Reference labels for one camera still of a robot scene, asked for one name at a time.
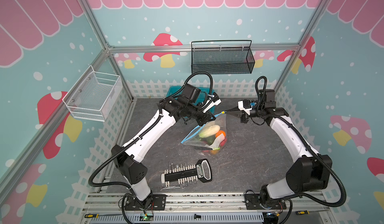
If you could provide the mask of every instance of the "black mounting plate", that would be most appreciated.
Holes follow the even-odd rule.
[[[259,197],[260,197],[260,194],[253,194],[253,193],[244,195],[245,205],[247,207],[247,210],[266,210],[266,211],[268,210],[262,207],[262,205],[260,204]],[[269,202],[268,205],[272,207],[271,209],[281,209],[281,208],[283,208],[283,210],[287,209],[284,200],[276,200],[274,202]]]
[[[154,194],[153,195],[153,210],[154,211],[164,211],[165,208],[166,208],[166,199],[167,199],[167,195],[163,195],[163,194]],[[133,199],[132,197],[128,197],[127,199],[128,203],[126,203],[126,206],[125,206],[125,210],[126,211],[142,211],[140,208],[139,208],[139,204],[137,203],[137,201],[135,199]]]

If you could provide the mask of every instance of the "teal plastic basket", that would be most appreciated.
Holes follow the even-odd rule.
[[[171,86],[171,87],[169,88],[169,90],[168,90],[167,96],[170,96],[170,95],[176,93],[178,90],[180,90],[180,88],[181,88],[181,86]],[[200,92],[199,97],[197,98],[197,101],[196,101],[194,104],[197,104],[197,103],[199,103],[199,102],[204,102],[205,94],[204,94],[203,92],[205,92],[205,93],[207,93],[207,94],[208,94],[208,92],[209,92],[209,88],[207,88],[207,87],[198,87],[198,88],[201,90],[201,92]],[[212,107],[209,109],[209,111],[210,111],[211,113],[214,113],[214,111],[215,111],[215,106],[212,106]]]

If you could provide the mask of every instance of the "white mesh basket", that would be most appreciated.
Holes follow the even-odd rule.
[[[96,72],[92,66],[83,76],[63,102],[74,118],[105,121],[122,89],[121,77]]]

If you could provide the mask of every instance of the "gray tabletop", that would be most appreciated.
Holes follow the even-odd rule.
[[[125,141],[136,135],[156,113],[156,102],[160,99],[138,99],[133,111]],[[240,98],[222,98],[215,114],[237,106]],[[160,177],[169,162],[174,164],[196,164],[207,158],[212,169],[212,181],[197,182],[185,189],[167,189],[166,192],[227,192],[252,189],[258,192],[263,184],[273,183],[285,177],[292,166],[291,156],[279,136],[266,124],[258,126],[249,121],[227,115],[228,141],[217,155],[202,156],[201,151],[180,142],[197,126],[191,120],[185,125],[179,120],[169,128],[152,146],[142,163],[148,168],[146,175],[149,187],[158,192]],[[115,168],[111,181],[126,181]],[[109,186],[107,193],[124,193],[123,186]]]

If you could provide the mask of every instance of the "white picket fence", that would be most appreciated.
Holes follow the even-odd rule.
[[[276,82],[276,80],[272,82],[267,80],[267,88],[273,89]],[[209,87],[209,81],[206,79],[203,82],[197,80],[196,82],[189,81],[188,83],[195,87]],[[133,83],[127,81],[127,84],[134,97],[166,97],[171,86],[182,86],[184,84],[184,80],[181,80],[180,82],[175,80],[172,82],[169,82],[168,80],[165,82],[161,82],[160,80],[157,82],[153,82],[152,80],[149,82],[145,82],[144,80],[142,80],[142,82],[138,82],[135,80]],[[262,88],[263,85],[264,81],[261,80],[259,82],[259,88]],[[222,80],[218,82],[214,81],[213,89],[220,97],[256,96],[255,82],[253,79],[250,81],[243,80],[241,82],[238,80],[233,82],[230,80],[227,80],[226,82],[223,82]]]
[[[276,93],[276,105],[278,107],[283,107],[289,114],[292,122],[295,124],[295,127],[300,131],[301,135],[313,146],[316,150],[320,150],[320,146],[314,144],[314,136],[309,135],[309,127],[304,126],[305,119],[300,118],[300,111],[296,111],[296,104],[292,102],[293,98],[289,97],[289,92],[286,92],[286,86],[281,86]],[[336,202],[340,198],[340,190],[337,183],[332,177],[330,177],[328,186],[326,189],[321,190],[326,201]],[[347,197],[347,201],[341,207],[331,208],[333,216],[340,223],[343,221],[345,224],[352,222],[353,224],[358,224],[358,218],[360,214],[351,209],[348,206],[348,201],[350,200]]]
[[[88,185],[88,179],[93,171],[108,159],[116,141],[118,130],[122,126],[124,114],[128,110],[129,101],[127,94],[122,90],[108,118],[103,122],[103,128],[98,130],[99,137],[94,139],[94,147],[89,148],[90,156],[84,159],[84,169],[79,170],[79,181],[72,184],[72,196],[64,199],[66,204],[64,212],[56,216],[59,224],[78,223],[89,193],[95,191],[95,188]],[[94,182],[100,182],[100,174],[96,176]]]

